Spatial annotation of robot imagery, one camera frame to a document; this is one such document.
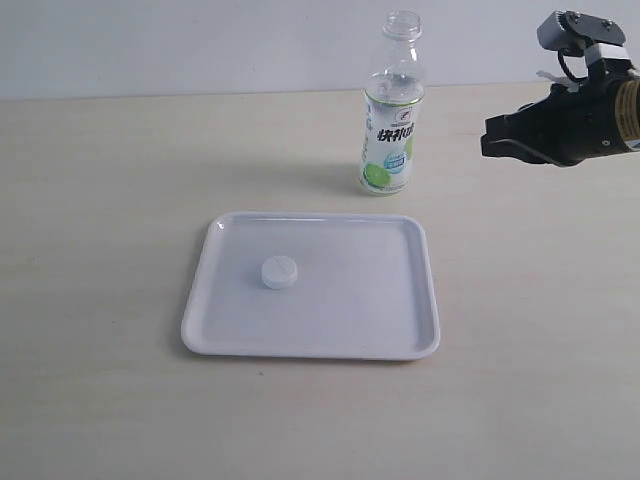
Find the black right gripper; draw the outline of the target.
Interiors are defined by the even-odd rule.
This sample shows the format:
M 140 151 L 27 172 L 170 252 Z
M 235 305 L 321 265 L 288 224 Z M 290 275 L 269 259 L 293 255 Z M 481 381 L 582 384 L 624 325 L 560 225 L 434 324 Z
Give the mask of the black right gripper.
M 537 75 L 552 82 L 548 97 L 485 120 L 485 157 L 527 164 L 576 166 L 591 158 L 635 150 L 635 67 L 595 62 L 583 78 Z M 490 136 L 528 136 L 494 138 Z

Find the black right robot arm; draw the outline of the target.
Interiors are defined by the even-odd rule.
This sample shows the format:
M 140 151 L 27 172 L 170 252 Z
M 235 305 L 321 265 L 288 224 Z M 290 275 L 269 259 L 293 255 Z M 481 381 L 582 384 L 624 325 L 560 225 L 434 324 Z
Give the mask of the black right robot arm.
M 485 157 L 573 167 L 586 159 L 639 150 L 639 77 L 629 60 L 598 60 L 575 91 L 549 95 L 485 121 Z

